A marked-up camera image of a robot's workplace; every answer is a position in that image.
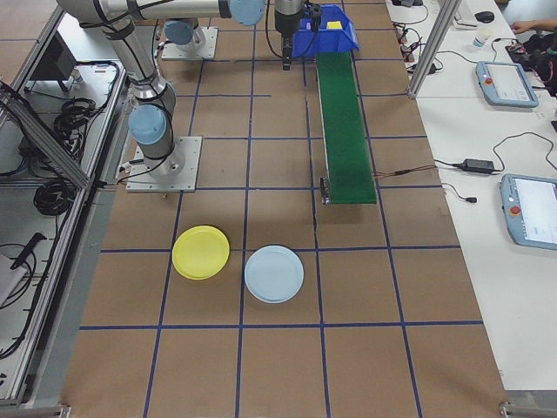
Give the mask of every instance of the yellow object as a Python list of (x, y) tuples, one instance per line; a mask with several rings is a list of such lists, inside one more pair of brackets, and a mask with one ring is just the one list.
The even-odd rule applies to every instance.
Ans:
[(327, 29), (341, 29), (342, 30), (342, 23), (339, 20), (335, 20), (334, 22), (327, 22)]
[(178, 273), (192, 280), (214, 276), (230, 255), (226, 236), (214, 226), (194, 226), (182, 233), (172, 248), (172, 264)]

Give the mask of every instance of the person's hand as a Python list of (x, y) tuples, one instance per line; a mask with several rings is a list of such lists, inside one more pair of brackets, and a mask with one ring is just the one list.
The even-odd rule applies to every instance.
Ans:
[(514, 34), (519, 34), (531, 30), (532, 26), (534, 26), (534, 23), (532, 21), (519, 21), (511, 24), (511, 29), (513, 30)]

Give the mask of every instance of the paper cup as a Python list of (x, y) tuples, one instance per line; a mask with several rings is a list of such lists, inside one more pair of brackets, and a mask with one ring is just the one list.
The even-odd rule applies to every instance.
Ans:
[(476, 37), (473, 40), (473, 46), (477, 47), (477, 48), (481, 48), (482, 46), (484, 46), (487, 42), (487, 39), (490, 38), (490, 36), (492, 36), (493, 32), (491, 31), (491, 29), (488, 28), (479, 28), (476, 31)]

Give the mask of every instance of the light blue plate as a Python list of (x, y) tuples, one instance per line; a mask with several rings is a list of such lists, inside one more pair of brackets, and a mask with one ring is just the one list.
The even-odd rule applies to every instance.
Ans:
[(245, 285), (263, 302), (285, 302), (304, 282), (304, 267), (298, 256), (283, 246), (264, 246), (245, 263)]

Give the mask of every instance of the white table surface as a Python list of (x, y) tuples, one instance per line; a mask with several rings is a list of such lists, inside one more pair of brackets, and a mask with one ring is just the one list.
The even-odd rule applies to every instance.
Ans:
[[(472, 11), (493, 11), (495, 20), (488, 25), (493, 37), (513, 36), (493, 1), (467, 1)], [(436, 0), (425, 0), (425, 4), (429, 18), (411, 26), (424, 40), (439, 13)], [(389, 0), (387, 5), (395, 21), (411, 22), (425, 15), (420, 7), (396, 7)], [(457, 51), (473, 61), (493, 60), (489, 45), (479, 51), (470, 46), (474, 32), (449, 28), (441, 50)], [(510, 62), (506, 44), (496, 43), (497, 61)], [(439, 58), (445, 69), (426, 78), (417, 99), (435, 158), (446, 162), (489, 159), (500, 168), (492, 148), (508, 135), (533, 131), (557, 143), (550, 124), (557, 100), (546, 91), (536, 92), (540, 100), (536, 109), (494, 107), (483, 98), (473, 64), (453, 54)], [(545, 161), (548, 149), (542, 139), (525, 136), (509, 139), (498, 151), (507, 173), (555, 178), (557, 172)], [(557, 165), (557, 152), (550, 159)], [(501, 211), (500, 175), (441, 168), (440, 177), (461, 195), (478, 198), (472, 205), (457, 199), (451, 190), (446, 192), (505, 389), (557, 389), (557, 252), (512, 242)]]

